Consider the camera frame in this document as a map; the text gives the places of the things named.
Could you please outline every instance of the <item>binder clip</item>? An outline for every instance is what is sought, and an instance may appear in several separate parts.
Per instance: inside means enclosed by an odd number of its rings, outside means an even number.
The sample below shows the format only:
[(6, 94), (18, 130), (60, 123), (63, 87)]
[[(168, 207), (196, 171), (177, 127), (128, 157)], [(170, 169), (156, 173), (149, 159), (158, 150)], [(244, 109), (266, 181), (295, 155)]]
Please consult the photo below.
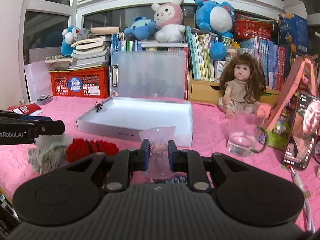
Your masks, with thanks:
[(99, 112), (102, 109), (103, 102), (101, 102), (100, 104), (97, 104), (97, 100), (94, 99), (93, 101), (94, 101), (95, 107), (97, 109), (97, 112)]

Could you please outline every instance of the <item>doraemon plush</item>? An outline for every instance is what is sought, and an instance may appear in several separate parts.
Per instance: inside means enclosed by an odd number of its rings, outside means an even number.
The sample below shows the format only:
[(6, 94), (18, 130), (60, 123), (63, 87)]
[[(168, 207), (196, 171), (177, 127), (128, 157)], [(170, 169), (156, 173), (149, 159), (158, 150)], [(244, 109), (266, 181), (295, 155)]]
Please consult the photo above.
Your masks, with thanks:
[(155, 11), (153, 20), (157, 23), (159, 30), (155, 38), (159, 42), (183, 42), (185, 27), (183, 22), (183, 12), (180, 7), (183, 0), (173, 0), (172, 3), (160, 5), (154, 3), (151, 8)]
[[(195, 0), (198, 6), (196, 10), (196, 23), (204, 32), (217, 33), (220, 36), (232, 38), (230, 32), (233, 25), (235, 11), (230, 3), (217, 3), (210, 0)], [(227, 49), (222, 42), (212, 43), (210, 56), (213, 60), (223, 60)]]
[(137, 17), (130, 28), (126, 28), (124, 33), (133, 36), (138, 41), (145, 41), (156, 31), (156, 22), (145, 17)]
[(63, 56), (71, 56), (73, 52), (73, 47), (71, 47), (71, 44), (76, 41), (79, 31), (80, 29), (74, 26), (70, 26), (63, 30), (63, 41), (61, 44), (61, 54)]

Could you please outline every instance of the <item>red plastic crate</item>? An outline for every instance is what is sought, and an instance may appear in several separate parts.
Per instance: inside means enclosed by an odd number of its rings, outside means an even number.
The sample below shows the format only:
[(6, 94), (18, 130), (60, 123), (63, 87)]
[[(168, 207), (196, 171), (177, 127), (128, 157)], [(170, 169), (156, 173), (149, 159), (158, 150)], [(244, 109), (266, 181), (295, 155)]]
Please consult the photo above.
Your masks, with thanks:
[(236, 40), (246, 40), (252, 37), (268, 40), (271, 39), (272, 25), (252, 22), (242, 15), (240, 19), (235, 20), (233, 23), (233, 36)]
[[(54, 96), (107, 98), (108, 70), (109, 67), (100, 67), (66, 72), (50, 72), (52, 93)], [(81, 80), (82, 84), (79, 90), (72, 91), (68, 87), (68, 81), (72, 78)], [(92, 86), (99, 87), (100, 95), (97, 89), (95, 89), (95, 93), (90, 94), (90, 87)]]

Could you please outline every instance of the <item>blue plush toy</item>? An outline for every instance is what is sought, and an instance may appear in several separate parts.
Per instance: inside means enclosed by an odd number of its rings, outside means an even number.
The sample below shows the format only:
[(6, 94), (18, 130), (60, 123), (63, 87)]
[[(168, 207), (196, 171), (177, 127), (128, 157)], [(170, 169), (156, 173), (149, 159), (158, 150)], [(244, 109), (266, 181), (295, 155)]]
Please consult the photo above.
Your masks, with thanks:
[[(233, 25), (235, 11), (230, 3), (217, 3), (210, 0), (195, 0), (196, 23), (200, 30), (213, 32), (223, 37), (232, 38), (230, 32)], [(222, 42), (212, 43), (210, 56), (213, 60), (223, 60), (227, 55), (226, 46)]]
[(73, 52), (73, 47), (71, 47), (71, 44), (76, 41), (79, 31), (80, 30), (74, 26), (70, 26), (63, 30), (63, 41), (61, 44), (61, 54), (63, 56), (71, 56)]
[(156, 22), (145, 17), (137, 17), (130, 28), (124, 33), (135, 37), (138, 41), (144, 41), (156, 32)]

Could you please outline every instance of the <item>pink bunny plush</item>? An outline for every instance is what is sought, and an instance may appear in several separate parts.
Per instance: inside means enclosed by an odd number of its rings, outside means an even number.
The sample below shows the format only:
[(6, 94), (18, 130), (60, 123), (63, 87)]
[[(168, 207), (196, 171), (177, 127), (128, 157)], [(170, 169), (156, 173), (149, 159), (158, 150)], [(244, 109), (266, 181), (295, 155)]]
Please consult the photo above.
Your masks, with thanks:
[(183, 22), (183, 12), (180, 7), (183, 0), (173, 0), (172, 3), (160, 5), (154, 3), (151, 8), (155, 11), (153, 20), (159, 30), (155, 38), (159, 42), (183, 42), (185, 27)]

